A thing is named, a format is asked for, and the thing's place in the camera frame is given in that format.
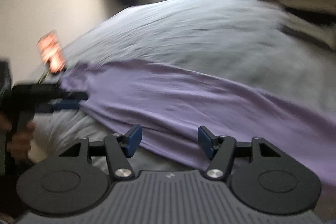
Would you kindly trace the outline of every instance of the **round black disc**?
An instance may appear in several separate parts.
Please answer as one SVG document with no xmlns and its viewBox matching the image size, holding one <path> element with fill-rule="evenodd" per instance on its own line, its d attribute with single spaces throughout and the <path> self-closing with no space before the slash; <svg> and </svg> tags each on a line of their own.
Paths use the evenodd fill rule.
<svg viewBox="0 0 336 224">
<path fill-rule="evenodd" d="M 321 192 L 320 180 L 312 171 L 282 157 L 263 158 L 237 170 L 230 187 L 247 206 L 273 215 L 312 209 Z"/>
<path fill-rule="evenodd" d="M 89 163 L 76 158 L 54 157 L 25 172 L 16 190 L 34 212 L 67 215 L 92 207 L 108 186 L 106 175 Z"/>
</svg>

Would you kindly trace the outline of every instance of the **purple fabric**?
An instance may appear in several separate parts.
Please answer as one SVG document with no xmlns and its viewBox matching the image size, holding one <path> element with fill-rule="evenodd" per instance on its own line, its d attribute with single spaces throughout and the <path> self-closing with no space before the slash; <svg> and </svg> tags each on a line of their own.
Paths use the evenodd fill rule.
<svg viewBox="0 0 336 224">
<path fill-rule="evenodd" d="M 205 125 L 238 141 L 262 136 L 336 189 L 336 115 L 233 81 L 144 60 L 80 64 L 62 87 L 85 90 L 82 110 L 117 133 L 143 127 L 141 146 L 198 169 Z"/>
</svg>

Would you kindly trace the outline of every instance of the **metal screw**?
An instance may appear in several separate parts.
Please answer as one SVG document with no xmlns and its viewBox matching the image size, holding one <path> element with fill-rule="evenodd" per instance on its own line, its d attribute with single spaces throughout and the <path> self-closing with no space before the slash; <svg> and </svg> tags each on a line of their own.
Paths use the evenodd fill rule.
<svg viewBox="0 0 336 224">
<path fill-rule="evenodd" d="M 207 172 L 207 176 L 208 177 L 211 177 L 213 179 L 217 179 L 217 178 L 220 178 L 224 175 L 223 171 L 222 170 L 219 170 L 219 169 L 210 169 L 208 172 Z"/>
<path fill-rule="evenodd" d="M 118 169 L 114 174 L 120 178 L 126 178 L 132 174 L 132 171 L 129 169 Z"/>
</svg>

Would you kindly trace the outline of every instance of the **gray ribbed surface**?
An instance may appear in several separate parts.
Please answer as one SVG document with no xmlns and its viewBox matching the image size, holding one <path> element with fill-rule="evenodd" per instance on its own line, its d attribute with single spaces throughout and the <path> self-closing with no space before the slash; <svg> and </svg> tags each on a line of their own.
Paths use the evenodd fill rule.
<svg viewBox="0 0 336 224">
<path fill-rule="evenodd" d="M 80 216 L 49 219 L 28 213 L 19 224 L 322 224 L 312 212 L 274 217 L 241 204 L 224 183 L 199 171 L 143 171 L 138 179 L 117 183 L 96 208 Z"/>
</svg>

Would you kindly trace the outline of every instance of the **white wrinkled sheet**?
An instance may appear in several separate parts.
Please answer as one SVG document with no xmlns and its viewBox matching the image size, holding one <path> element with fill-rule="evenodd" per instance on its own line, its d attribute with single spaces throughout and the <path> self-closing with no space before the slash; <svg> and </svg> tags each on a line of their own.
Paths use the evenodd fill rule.
<svg viewBox="0 0 336 224">
<path fill-rule="evenodd" d="M 283 34 L 279 14 L 276 5 L 258 0 L 168 0 L 120 12 L 64 53 L 68 66 L 129 58 L 166 62 L 336 112 L 335 53 Z M 42 72 L 41 66 L 31 77 Z M 109 133 L 81 111 L 36 115 L 35 120 L 36 142 L 49 153 L 78 136 L 100 140 Z M 101 159 L 94 162 L 104 169 Z M 130 162 L 135 170 L 184 168 L 143 149 Z M 318 209 L 324 218 L 336 206 L 327 199 Z"/>
</svg>

